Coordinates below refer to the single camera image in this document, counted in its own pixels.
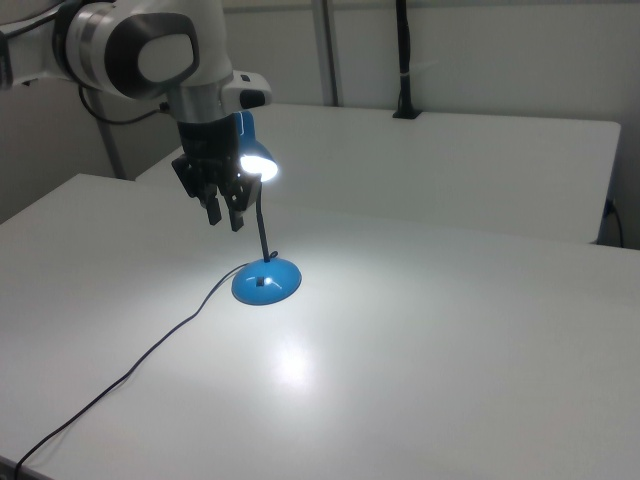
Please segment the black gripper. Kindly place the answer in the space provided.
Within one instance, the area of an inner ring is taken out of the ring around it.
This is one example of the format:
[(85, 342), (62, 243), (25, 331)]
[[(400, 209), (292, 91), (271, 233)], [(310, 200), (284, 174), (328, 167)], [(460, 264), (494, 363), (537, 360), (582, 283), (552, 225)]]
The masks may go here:
[(184, 153), (171, 165), (191, 198), (198, 198), (211, 226), (221, 219), (217, 194), (226, 201), (231, 230), (244, 225), (244, 212), (256, 201), (259, 180), (240, 163), (240, 135), (234, 114), (209, 123), (178, 123)]

